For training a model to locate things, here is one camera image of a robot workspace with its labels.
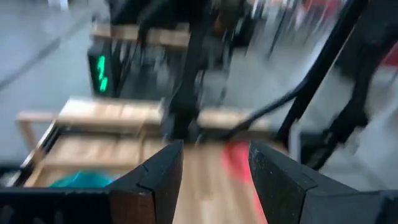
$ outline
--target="concrete floor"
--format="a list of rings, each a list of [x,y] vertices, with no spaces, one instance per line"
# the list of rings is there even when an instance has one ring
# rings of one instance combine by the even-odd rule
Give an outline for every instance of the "concrete floor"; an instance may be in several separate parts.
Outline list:
[[[72,5],[69,12],[49,9],[42,1],[0,2],[1,161],[23,161],[27,155],[13,122],[18,112],[56,112],[70,96],[91,95],[86,62],[90,19],[93,11],[103,10],[97,1]],[[270,36],[266,33],[257,40],[246,56],[243,53],[234,56],[225,105],[258,108],[284,95],[302,80],[326,39],[323,36],[307,44],[284,40],[271,59],[266,59],[264,52],[269,47]],[[222,82],[217,78],[209,74],[206,80],[209,91],[217,92]],[[351,83],[338,75],[327,76],[300,120],[303,129],[327,126],[347,102],[350,89]],[[275,126],[283,121],[289,108],[287,105],[269,115]],[[46,125],[35,127],[36,134],[39,136],[45,128]],[[386,188],[347,150],[335,153],[324,173],[359,190]]]

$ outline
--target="red item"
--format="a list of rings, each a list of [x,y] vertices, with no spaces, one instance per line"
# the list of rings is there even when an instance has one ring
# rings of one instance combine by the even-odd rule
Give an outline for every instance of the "red item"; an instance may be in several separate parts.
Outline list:
[[[222,163],[232,178],[236,178],[245,184],[253,185],[249,167],[249,143],[229,142],[225,145],[222,155]],[[263,224],[267,224],[257,192],[254,192],[254,209]]]
[[[391,51],[386,55],[382,64],[387,65],[387,66],[394,66],[394,67],[398,66],[398,47],[397,47],[397,45],[395,45],[391,49]]]
[[[311,6],[325,6],[325,15],[323,19],[326,20],[335,15],[337,9],[341,6],[340,0],[307,0],[303,3],[303,8],[308,11]]]

